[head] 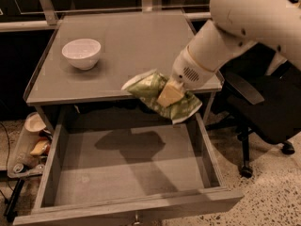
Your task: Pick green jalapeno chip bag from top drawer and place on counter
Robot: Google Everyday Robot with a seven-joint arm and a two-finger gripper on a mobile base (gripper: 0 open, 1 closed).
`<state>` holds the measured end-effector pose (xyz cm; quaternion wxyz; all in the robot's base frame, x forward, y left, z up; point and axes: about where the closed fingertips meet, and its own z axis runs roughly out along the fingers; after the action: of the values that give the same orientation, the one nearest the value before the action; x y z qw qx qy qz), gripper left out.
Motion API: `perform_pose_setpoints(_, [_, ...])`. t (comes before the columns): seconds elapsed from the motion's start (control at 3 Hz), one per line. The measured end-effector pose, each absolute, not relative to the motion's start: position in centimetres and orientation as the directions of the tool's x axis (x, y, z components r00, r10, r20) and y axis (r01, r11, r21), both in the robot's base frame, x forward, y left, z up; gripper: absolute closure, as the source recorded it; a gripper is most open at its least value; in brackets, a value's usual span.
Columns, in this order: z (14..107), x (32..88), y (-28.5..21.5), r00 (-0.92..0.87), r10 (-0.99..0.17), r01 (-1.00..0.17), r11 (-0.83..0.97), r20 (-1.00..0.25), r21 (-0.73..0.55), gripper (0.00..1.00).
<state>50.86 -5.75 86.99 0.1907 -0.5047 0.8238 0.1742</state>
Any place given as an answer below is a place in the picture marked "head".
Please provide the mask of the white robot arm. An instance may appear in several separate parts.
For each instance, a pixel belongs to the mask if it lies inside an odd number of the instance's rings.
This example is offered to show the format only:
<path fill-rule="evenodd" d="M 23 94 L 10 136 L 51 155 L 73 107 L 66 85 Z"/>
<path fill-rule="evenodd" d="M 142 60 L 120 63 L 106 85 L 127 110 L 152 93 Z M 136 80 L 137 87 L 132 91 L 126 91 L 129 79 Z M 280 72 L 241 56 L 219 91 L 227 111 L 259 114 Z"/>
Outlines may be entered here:
<path fill-rule="evenodd" d="M 168 107 L 256 43 L 301 69 L 301 9 L 289 0 L 210 0 L 211 19 L 177 56 L 159 95 Z"/>

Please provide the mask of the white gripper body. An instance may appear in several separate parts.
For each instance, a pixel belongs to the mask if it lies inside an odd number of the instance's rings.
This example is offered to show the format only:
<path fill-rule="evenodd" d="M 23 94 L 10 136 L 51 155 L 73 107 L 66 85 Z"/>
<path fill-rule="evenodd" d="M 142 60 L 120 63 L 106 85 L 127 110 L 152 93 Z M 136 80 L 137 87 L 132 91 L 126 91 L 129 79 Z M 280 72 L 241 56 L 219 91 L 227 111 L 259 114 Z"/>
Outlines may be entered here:
<path fill-rule="evenodd" d="M 214 75 L 215 72 L 205 69 L 193 59 L 189 47 L 185 47 L 176 57 L 171 72 L 171 77 L 186 89 L 201 88 Z"/>

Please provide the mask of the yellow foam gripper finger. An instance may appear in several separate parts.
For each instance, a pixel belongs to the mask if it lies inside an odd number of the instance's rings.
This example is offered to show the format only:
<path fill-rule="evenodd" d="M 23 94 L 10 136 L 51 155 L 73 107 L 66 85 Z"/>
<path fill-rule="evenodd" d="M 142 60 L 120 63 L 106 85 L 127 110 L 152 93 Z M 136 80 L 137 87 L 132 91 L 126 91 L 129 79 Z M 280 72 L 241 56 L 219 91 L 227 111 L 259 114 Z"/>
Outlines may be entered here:
<path fill-rule="evenodd" d="M 157 103 L 162 107 L 168 107 L 179 102 L 184 94 L 185 89 L 183 87 L 183 82 L 179 82 L 175 79 L 169 79 L 161 91 L 157 99 Z"/>

